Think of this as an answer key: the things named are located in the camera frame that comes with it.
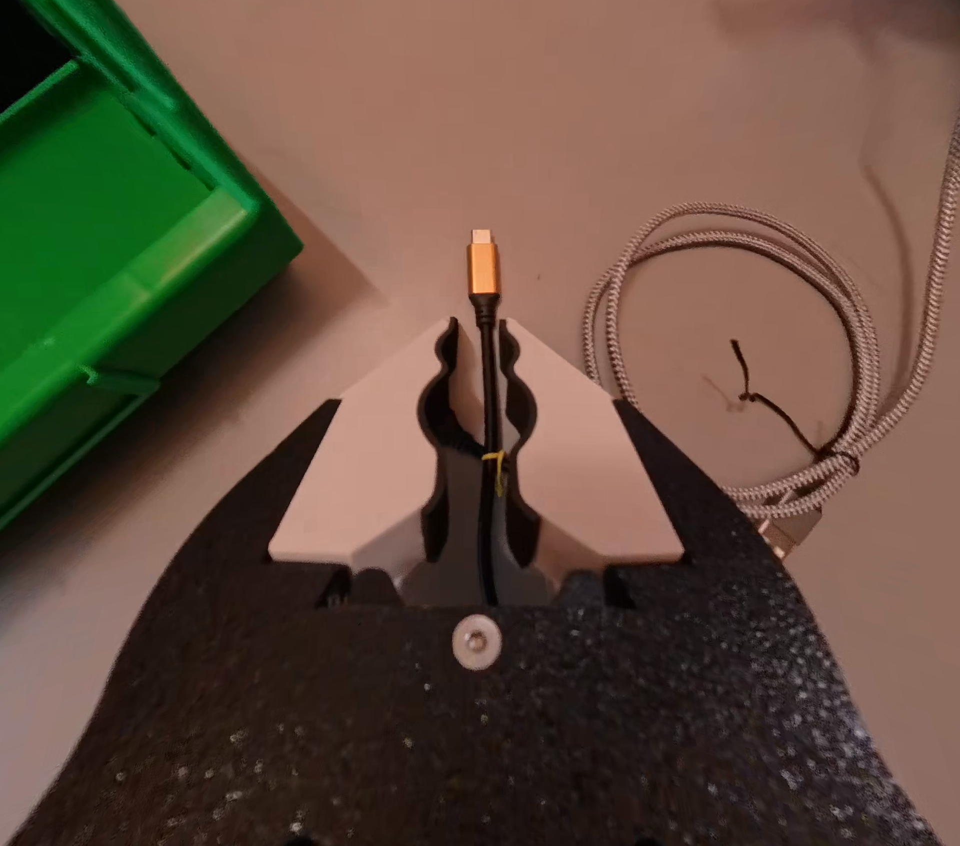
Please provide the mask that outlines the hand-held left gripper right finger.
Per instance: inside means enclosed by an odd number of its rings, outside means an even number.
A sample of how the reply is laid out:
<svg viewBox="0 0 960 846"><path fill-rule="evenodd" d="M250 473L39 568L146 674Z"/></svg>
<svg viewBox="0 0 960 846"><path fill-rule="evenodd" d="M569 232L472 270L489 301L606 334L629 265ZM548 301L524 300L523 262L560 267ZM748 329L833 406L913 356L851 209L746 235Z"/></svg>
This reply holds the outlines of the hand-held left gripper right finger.
<svg viewBox="0 0 960 846"><path fill-rule="evenodd" d="M506 541L512 559L557 593L574 574L676 564L685 550L621 408L519 322L498 326L508 451Z"/></svg>

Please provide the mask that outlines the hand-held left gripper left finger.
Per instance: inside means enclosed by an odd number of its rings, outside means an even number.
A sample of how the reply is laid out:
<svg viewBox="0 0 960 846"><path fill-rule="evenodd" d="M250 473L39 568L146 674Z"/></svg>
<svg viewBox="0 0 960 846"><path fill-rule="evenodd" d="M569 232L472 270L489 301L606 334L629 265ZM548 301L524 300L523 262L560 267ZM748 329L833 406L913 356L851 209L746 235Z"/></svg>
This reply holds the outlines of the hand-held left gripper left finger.
<svg viewBox="0 0 960 846"><path fill-rule="evenodd" d="M460 324L439 320L331 400L330 422L268 545L276 563L376 570L397 591L450 535L446 451L481 458L450 401Z"/></svg>

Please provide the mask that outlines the green plastic bin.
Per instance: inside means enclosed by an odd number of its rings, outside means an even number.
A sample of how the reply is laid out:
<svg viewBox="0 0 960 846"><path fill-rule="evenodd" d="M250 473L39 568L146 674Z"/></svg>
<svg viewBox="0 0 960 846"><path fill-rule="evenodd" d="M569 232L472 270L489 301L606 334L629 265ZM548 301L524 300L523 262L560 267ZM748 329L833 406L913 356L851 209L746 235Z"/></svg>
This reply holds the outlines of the green plastic bin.
<svg viewBox="0 0 960 846"><path fill-rule="evenodd" d="M303 248L114 0L2 0L2 527Z"/></svg>

